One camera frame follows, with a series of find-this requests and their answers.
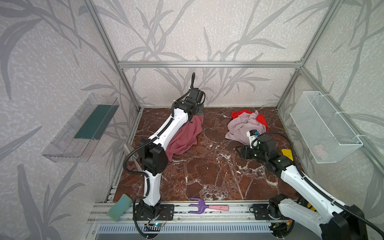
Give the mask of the small electronics board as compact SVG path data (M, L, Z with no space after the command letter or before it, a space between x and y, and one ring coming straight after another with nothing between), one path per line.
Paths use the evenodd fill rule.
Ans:
M159 232L161 230L161 223L147 223L145 224L144 230L146 232Z

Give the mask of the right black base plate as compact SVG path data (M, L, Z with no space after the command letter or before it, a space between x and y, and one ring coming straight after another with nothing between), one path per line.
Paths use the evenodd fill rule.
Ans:
M278 207L270 204L254 204L249 208L255 220L284 222L285 217L281 214Z

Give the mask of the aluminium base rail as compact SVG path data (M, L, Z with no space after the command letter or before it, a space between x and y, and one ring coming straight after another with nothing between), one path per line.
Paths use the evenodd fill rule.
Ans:
M217 210L206 209L203 214L190 214L189 211L197 211L197 207L190 207L190 204L197 204L197 201L179 201L179 202L163 202L163 204L174 205L172 213L168 213L167 224L170 223L278 223L291 222L288 218L279 220L262 219L256 220L256 210L252 209L253 205L267 205L268 201L207 201L207 205L224 205L229 206L228 212L220 212ZM88 217L87 224L133 224L133 205L127 209L114 222L106 214L114 204L94 204L91 214Z

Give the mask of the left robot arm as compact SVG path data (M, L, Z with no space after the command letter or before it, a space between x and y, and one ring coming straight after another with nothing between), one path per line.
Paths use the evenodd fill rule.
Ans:
M161 178L169 158L167 147L172 138L193 117L201 116L204 111L205 93L197 88L189 91L173 102L171 114L165 123L139 146L139 157L145 177L144 196L138 203L137 213L144 218L153 219L161 210Z

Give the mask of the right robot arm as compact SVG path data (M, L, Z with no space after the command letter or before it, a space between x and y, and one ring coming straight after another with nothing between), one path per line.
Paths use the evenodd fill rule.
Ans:
M242 159L254 160L300 195L294 201L281 194L269 200L267 213L274 220L290 220L304 226L323 240L366 240L367 224L357 206L338 202L297 166L294 157L278 153L275 141L264 134L251 137L248 146L238 146Z

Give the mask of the purple pink garden fork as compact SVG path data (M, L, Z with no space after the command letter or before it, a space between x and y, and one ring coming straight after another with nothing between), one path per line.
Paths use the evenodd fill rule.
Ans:
M190 201L197 201L197 204L190 204L189 207L196 207L196 211L189 211L189 214L203 214L206 209L228 212L230 207L227 205L207 205L203 199L200 198L190 198Z

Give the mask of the light pink cloth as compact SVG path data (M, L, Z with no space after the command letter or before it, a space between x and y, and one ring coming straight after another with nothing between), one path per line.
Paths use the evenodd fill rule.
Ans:
M253 114L242 114L236 119L232 119L228 124L228 132L225 138L232 141L240 142L248 145L249 138L247 132L250 130L257 130L260 134L267 132L266 127L256 121L258 111Z

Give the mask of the red cloth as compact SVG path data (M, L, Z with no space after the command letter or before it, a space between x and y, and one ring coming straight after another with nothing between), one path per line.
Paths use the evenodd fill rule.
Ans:
M232 119L236 119L236 118L238 118L240 115L242 115L242 114L244 114L244 113L246 113L246 114L253 114L253 112L251 112L251 111L249 111L249 110L241 110L241 111L239 111L239 112L232 112L231 117L232 117ZM258 114L257 117L256 117L256 121L257 121L258 123L262 124L263 126L265 126L267 132L269 131L268 122L267 122L267 120L265 119L265 116L264 116L264 115L262 115L262 114Z

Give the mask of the pink item in basket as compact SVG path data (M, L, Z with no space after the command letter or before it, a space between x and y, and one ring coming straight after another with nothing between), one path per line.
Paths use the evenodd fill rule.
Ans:
M313 148L313 151L316 156L320 159L327 159L328 158L328 152L325 150L323 145L315 145Z

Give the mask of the green sponge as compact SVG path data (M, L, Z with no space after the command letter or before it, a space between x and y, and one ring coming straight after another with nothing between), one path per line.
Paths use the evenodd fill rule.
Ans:
M121 198L107 211L106 216L112 221L118 222L120 217L131 207L133 200L126 194L123 194Z

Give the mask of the yellow toy shovel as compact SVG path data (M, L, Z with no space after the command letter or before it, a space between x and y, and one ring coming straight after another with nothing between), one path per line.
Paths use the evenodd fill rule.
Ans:
M289 158L291 161L294 161L294 157L293 157L293 152L292 150L289 150L289 149L282 149L282 154Z

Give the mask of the clear acrylic wall shelf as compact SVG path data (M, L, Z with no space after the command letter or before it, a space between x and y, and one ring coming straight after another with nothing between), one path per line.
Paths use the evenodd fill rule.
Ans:
M119 106L117 97L89 94L42 156L54 163L86 163Z

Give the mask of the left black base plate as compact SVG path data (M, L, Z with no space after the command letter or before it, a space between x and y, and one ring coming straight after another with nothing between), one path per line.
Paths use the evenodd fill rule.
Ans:
M172 204L158 204L154 207L146 204L135 206L135 219L137 221L152 219L171 221L174 218L174 213L175 205Z

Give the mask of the dark pink ribbed cloth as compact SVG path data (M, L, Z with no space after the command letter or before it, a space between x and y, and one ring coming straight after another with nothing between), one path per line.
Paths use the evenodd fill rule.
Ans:
M204 122L203 116L194 116L192 123L186 122L174 135L166 149L169 162L173 161L174 155L182 155L193 145L197 144L197 136L202 132Z

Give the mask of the aluminium frame horizontal bar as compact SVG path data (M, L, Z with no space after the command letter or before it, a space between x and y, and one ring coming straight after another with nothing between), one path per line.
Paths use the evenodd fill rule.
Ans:
M130 68L299 68L300 61L248 61L248 62L209 62L209 61L121 61L121 69Z

